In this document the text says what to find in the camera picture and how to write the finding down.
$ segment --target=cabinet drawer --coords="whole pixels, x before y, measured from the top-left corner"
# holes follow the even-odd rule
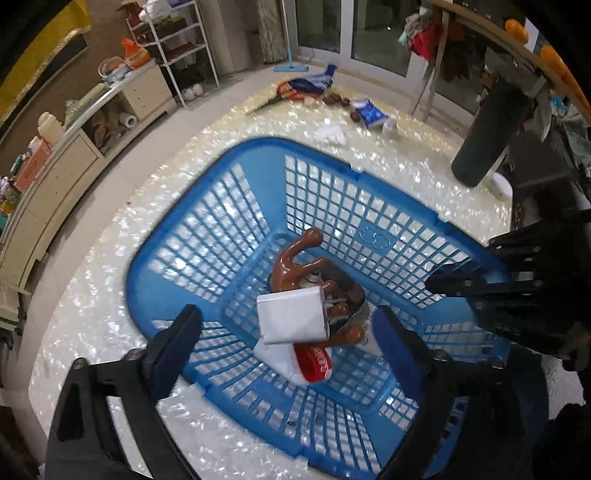
[[[86,142],[77,137],[43,178],[27,210],[45,223],[49,222],[58,205],[96,158]]]
[[[138,120],[172,97],[159,67],[154,67],[123,89],[123,94]]]
[[[10,244],[7,245],[2,264],[0,264],[0,279],[13,285],[21,283],[31,252],[44,228],[45,223],[36,216],[27,211],[23,212],[14,231],[14,236],[10,240]]]

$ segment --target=paper towel roll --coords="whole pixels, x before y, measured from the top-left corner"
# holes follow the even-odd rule
[[[127,112],[121,112],[119,114],[119,123],[123,125],[125,128],[132,128],[138,121],[138,118],[135,115],[131,115]]]

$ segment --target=white shelf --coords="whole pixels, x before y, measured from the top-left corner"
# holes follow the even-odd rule
[[[168,66],[174,65],[179,60],[182,60],[183,58],[185,58],[187,55],[191,55],[191,53],[195,53],[196,51],[199,51],[203,48],[205,48],[205,43],[202,43],[201,45],[197,45],[195,48],[192,48],[191,50],[187,50],[184,53],[181,53],[178,57],[175,57],[170,61],[167,59],[163,65],[168,65]]]
[[[180,30],[178,30],[178,31],[176,31],[174,33],[171,33],[170,35],[166,35],[165,37],[162,37],[160,39],[160,43],[162,43],[164,41],[167,41],[169,38],[174,38],[177,35],[181,34],[182,32],[185,32],[187,30],[191,30],[192,28],[195,28],[195,27],[198,27],[198,26],[199,26],[199,22],[195,22],[192,25],[187,25],[186,27],[183,27]],[[140,45],[142,45],[143,47],[151,47],[153,45],[156,45],[157,43],[158,43],[158,41],[150,41],[150,42],[147,42],[147,43],[141,43]]]
[[[129,28],[129,31],[131,32],[131,36],[134,39],[134,41],[138,41],[137,36],[135,35],[135,32],[134,32],[137,28],[142,27],[143,25],[150,26],[150,31],[152,32],[152,35],[154,36],[154,41],[146,42],[146,43],[142,44],[142,46],[143,47],[157,46],[158,53],[162,57],[161,66],[165,67],[168,70],[168,76],[170,77],[170,80],[172,81],[173,86],[174,86],[174,90],[177,92],[177,96],[178,96],[180,102],[183,104],[183,106],[186,106],[186,103],[185,103],[185,100],[183,99],[183,95],[182,95],[180,89],[178,88],[178,84],[177,84],[177,81],[174,77],[173,70],[170,67],[171,67],[171,65],[174,65],[175,63],[177,63],[179,60],[182,60],[182,59],[186,58],[187,56],[191,55],[191,53],[195,53],[195,52],[202,50],[202,49],[207,50],[207,57],[209,58],[209,64],[212,67],[213,78],[216,81],[217,87],[219,88],[219,86],[220,86],[219,80],[217,78],[216,66],[213,62],[212,52],[209,49],[209,44],[207,42],[207,34],[205,33],[205,29],[203,28],[203,20],[201,19],[201,13],[199,12],[199,6],[198,6],[196,0],[191,0],[191,1],[185,2],[183,4],[177,5],[176,7],[172,7],[172,11],[177,12],[177,11],[181,10],[182,8],[187,8],[187,7],[194,9],[194,13],[195,13],[196,18],[192,18],[191,20],[188,20],[188,21],[194,21],[194,23],[192,23],[191,25],[187,25],[186,27],[183,27],[180,30],[177,30],[176,32],[171,33],[170,35],[166,35],[165,37],[162,37],[162,38],[158,38],[158,33],[156,32],[156,28],[155,28],[154,23],[152,22],[151,19],[148,19],[147,22],[139,23],[138,25],[136,25],[134,27],[132,27],[129,24],[129,19],[127,19],[127,18],[125,19],[125,21],[127,22],[127,26]],[[181,34],[182,32],[185,32],[187,30],[191,30],[194,28],[199,28],[201,30],[201,36],[203,37],[203,43],[199,44],[199,45],[195,45],[190,50],[187,50],[187,51],[181,53],[180,55],[178,55],[177,57],[169,60],[167,58],[167,53],[163,49],[164,43],[167,40]]]
[[[194,4],[195,4],[195,2],[186,2],[185,4],[180,4],[180,5],[177,5],[176,7],[173,7],[173,10],[172,11],[173,12],[176,12],[177,10],[181,10],[182,8],[189,7],[190,5],[194,5]],[[143,25],[148,25],[148,22],[140,22],[140,23],[138,23],[134,27],[129,26],[129,29],[130,30],[137,30],[139,27],[142,27]],[[150,42],[150,43],[147,43],[144,46],[151,46],[151,45],[156,45],[156,43],[155,42],[154,43]]]

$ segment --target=red cloth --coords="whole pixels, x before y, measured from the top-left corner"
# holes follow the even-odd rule
[[[435,46],[439,43],[440,35],[441,22],[431,22],[413,38],[410,50],[430,61],[435,55]]]

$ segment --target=plastic bottle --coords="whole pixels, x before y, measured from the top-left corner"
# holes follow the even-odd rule
[[[64,127],[59,120],[49,112],[43,112],[37,123],[39,135],[52,147],[64,136]]]

